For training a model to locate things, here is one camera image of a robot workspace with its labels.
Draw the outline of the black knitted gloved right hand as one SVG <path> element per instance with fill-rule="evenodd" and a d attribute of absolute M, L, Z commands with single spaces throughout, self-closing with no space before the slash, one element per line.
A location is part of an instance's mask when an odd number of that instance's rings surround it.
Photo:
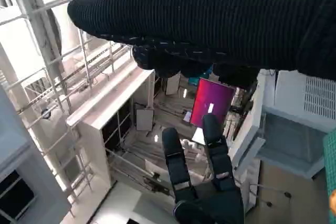
<path fill-rule="evenodd" d="M 163 78 L 212 68 L 238 87 L 261 69 L 335 80 L 335 0 L 72 0 L 67 12 Z"/>

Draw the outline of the bare black left hand, blue tape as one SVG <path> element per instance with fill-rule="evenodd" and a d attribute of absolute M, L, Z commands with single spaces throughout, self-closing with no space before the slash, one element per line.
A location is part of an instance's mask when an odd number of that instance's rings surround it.
<path fill-rule="evenodd" d="M 244 223 L 242 194 L 236 185 L 226 138 L 217 118 L 202 118 L 205 153 L 213 178 L 193 186 L 175 128 L 162 132 L 162 146 L 175 196 L 178 223 Z"/>

